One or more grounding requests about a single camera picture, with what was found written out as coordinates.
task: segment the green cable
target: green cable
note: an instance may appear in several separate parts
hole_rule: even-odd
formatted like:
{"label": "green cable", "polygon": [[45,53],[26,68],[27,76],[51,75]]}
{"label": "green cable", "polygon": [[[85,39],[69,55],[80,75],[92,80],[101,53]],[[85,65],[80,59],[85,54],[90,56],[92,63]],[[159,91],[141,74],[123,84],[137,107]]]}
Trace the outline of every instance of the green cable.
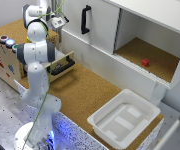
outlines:
{"label": "green cable", "polygon": [[[49,75],[48,89],[50,88],[50,79],[51,79],[51,69],[50,69],[50,75]],[[28,141],[28,139],[29,139],[29,137],[30,137],[30,134],[31,134],[31,132],[32,132],[32,130],[33,130],[33,128],[34,128],[34,125],[35,125],[36,122],[37,122],[37,118],[39,117],[40,112],[41,112],[41,110],[42,110],[42,108],[43,108],[43,106],[44,106],[44,103],[45,103],[45,101],[46,101],[47,95],[48,95],[48,91],[46,92],[46,95],[45,95],[45,97],[44,97],[43,103],[41,104],[40,110],[39,110],[39,112],[38,112],[38,114],[37,114],[37,117],[36,117],[36,119],[35,119],[35,121],[34,121],[34,123],[33,123],[33,125],[32,125],[32,128],[30,129],[30,132],[29,132],[29,134],[28,134],[28,136],[27,136],[27,139],[25,140],[25,143],[24,143],[24,145],[23,145],[22,150],[24,149],[25,144],[27,143],[27,141]]]}
{"label": "green cable", "polygon": [[61,14],[62,14],[63,16],[65,16],[64,13],[62,12],[61,8],[59,9],[59,11],[61,12]]}
{"label": "green cable", "polygon": [[[64,0],[61,2],[60,7],[58,7],[58,8],[57,8],[57,10],[55,10],[55,11],[54,11],[54,12],[52,12],[52,13],[56,13],[59,9],[61,9],[61,7],[62,7],[63,3],[64,3]],[[52,13],[45,14],[45,15],[41,15],[41,16],[39,16],[39,18],[41,18],[41,17],[43,17],[43,16],[51,15]]]}

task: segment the cork surface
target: cork surface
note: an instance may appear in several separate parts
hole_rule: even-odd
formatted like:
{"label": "cork surface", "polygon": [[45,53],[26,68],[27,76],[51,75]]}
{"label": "cork surface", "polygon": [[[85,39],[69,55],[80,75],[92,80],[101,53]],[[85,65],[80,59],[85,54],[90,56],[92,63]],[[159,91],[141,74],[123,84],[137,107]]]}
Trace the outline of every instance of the cork surface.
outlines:
{"label": "cork surface", "polygon": [[[52,30],[49,30],[50,37],[58,36]],[[23,19],[14,21],[0,27],[0,36],[7,35],[10,39],[14,39],[16,44],[27,43],[27,30],[24,28]]]}
{"label": "cork surface", "polygon": [[[180,59],[139,38],[135,38],[117,51],[118,55],[141,66],[158,77],[171,82]],[[143,59],[149,60],[149,65],[144,67]]]}
{"label": "cork surface", "polygon": [[[19,82],[24,87],[29,88],[27,77]],[[121,89],[78,63],[74,65],[73,70],[53,81],[48,91],[49,94],[61,99],[62,108],[60,111],[62,113],[110,150],[113,148],[94,133],[87,118],[119,92]],[[159,115],[127,150],[136,149],[162,119],[163,115]]]}

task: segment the cabinet handle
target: cabinet handle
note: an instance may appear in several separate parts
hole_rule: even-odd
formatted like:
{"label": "cabinet handle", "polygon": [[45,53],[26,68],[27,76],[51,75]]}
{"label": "cabinet handle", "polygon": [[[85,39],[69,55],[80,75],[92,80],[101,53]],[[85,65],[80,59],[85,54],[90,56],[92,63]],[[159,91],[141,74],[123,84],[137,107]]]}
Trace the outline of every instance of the cabinet handle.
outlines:
{"label": "cabinet handle", "polygon": [[66,57],[66,61],[69,62],[67,65],[61,68],[52,70],[51,75],[56,76],[60,74],[61,72],[65,71],[66,69],[72,67],[75,64],[75,62],[69,56]]}
{"label": "cabinet handle", "polygon": [[82,25],[81,25],[82,34],[86,34],[90,32],[90,30],[86,28],[86,12],[89,10],[91,10],[91,7],[88,5],[86,5],[86,8],[82,10]]}

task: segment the white tray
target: white tray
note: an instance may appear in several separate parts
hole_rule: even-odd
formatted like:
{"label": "white tray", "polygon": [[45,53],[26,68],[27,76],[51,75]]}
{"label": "white tray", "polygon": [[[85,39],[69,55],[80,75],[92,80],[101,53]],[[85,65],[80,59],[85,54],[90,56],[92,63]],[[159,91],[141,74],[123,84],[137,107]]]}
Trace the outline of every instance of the white tray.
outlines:
{"label": "white tray", "polygon": [[87,120],[112,147],[126,149],[159,113],[159,108],[125,89]]}

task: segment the box handle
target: box handle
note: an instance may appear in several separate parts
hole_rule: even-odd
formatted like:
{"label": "box handle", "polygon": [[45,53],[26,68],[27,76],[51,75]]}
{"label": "box handle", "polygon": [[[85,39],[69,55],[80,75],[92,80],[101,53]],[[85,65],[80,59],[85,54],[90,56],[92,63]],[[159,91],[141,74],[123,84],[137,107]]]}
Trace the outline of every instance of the box handle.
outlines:
{"label": "box handle", "polygon": [[90,32],[90,30],[86,28],[86,12],[89,10],[91,10],[91,7],[88,5],[86,5],[86,8],[82,10],[82,25],[81,25],[82,34],[86,34]]}
{"label": "box handle", "polygon": [[69,56],[66,57],[66,60],[69,63],[61,68],[52,70],[51,75],[56,76],[75,64],[75,62],[71,58],[69,58]]}

